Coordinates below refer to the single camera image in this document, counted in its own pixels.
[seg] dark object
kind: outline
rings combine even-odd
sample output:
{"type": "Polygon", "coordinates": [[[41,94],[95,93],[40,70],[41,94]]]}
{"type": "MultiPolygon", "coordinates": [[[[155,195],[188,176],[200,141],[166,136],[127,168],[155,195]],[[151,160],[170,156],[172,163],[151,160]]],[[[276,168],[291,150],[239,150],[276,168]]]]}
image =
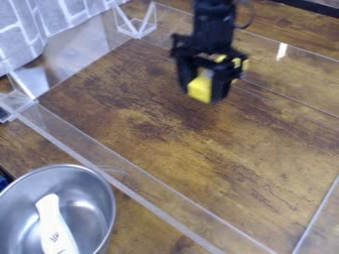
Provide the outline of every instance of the dark object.
{"type": "MultiPolygon", "coordinates": [[[[176,59],[182,89],[207,103],[227,97],[232,81],[242,77],[248,59],[246,54],[232,48],[239,2],[196,0],[194,33],[191,36],[172,36],[171,56],[176,59]],[[206,74],[210,74],[210,77],[199,77],[200,68],[208,70],[206,74]]],[[[254,15],[242,28],[246,28],[252,20],[254,15]]]]}
{"type": "Polygon", "coordinates": [[[303,9],[310,12],[319,13],[322,15],[339,18],[339,10],[335,7],[310,2],[307,0],[270,0],[276,3],[286,4],[295,8],[303,9]]]}
{"type": "Polygon", "coordinates": [[[0,177],[0,191],[7,188],[9,185],[9,181],[5,177],[0,177]]]}

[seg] wood grain surface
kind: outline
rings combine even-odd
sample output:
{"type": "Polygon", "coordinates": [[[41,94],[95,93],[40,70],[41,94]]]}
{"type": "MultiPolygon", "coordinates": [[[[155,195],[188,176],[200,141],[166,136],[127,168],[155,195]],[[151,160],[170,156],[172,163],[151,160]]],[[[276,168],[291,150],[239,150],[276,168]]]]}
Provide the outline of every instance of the wood grain surface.
{"type": "MultiPolygon", "coordinates": [[[[190,1],[162,2],[190,10],[190,1]]],[[[255,6],[255,33],[339,57],[338,20],[266,1],[255,6]]],[[[143,13],[143,6],[128,11],[143,13]]],[[[220,104],[191,100],[168,53],[140,41],[87,67],[41,103],[278,253],[291,252],[338,175],[336,117],[243,82],[220,104]]],[[[17,121],[0,127],[0,151],[16,178],[43,165],[75,163],[17,121]]],[[[108,253],[206,253],[115,193],[108,253]]]]}

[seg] clear acrylic box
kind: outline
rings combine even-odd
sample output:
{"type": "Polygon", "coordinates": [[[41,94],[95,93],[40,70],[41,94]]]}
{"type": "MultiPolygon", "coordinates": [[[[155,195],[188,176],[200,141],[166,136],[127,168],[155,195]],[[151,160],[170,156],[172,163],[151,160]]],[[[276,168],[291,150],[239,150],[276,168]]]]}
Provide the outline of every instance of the clear acrylic box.
{"type": "Polygon", "coordinates": [[[1,121],[29,126],[211,253],[310,253],[302,235],[338,175],[339,62],[238,31],[251,70],[204,105],[180,93],[168,56],[171,34],[191,30],[192,15],[156,2],[113,5],[35,61],[1,62],[1,121]]]}

